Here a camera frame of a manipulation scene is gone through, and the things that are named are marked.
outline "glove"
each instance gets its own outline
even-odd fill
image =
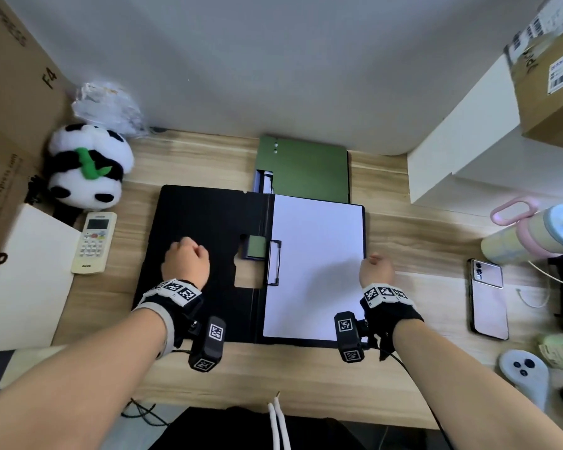
[[[183,279],[171,279],[146,292],[134,311],[142,308],[157,313],[167,328],[165,345],[157,359],[179,348],[184,336],[194,323],[194,315],[202,305],[200,290],[192,282]]]
[[[423,322],[413,300],[408,298],[402,289],[389,284],[373,283],[363,288],[360,304],[365,310],[369,329],[380,337],[380,360],[385,360],[395,351],[392,335],[399,321],[419,319]]]

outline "remote control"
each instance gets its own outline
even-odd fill
[[[88,213],[73,259],[73,273],[101,273],[106,267],[117,215],[112,212]]]
[[[546,407],[549,371],[536,355],[525,350],[508,350],[498,359],[501,371],[540,410]]]

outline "game controller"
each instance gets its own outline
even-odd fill
[[[525,350],[513,349],[499,357],[498,366],[528,400],[544,411],[548,398],[549,371],[540,358]]]

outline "black pants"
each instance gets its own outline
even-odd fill
[[[292,450],[365,450],[346,427],[331,418],[286,416]],[[150,450],[263,450],[273,448],[269,415],[241,407],[191,407],[165,430]]]

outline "plastic bag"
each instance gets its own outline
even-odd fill
[[[126,137],[148,135],[140,107],[115,83],[83,84],[71,106],[75,116],[86,123],[111,129]]]

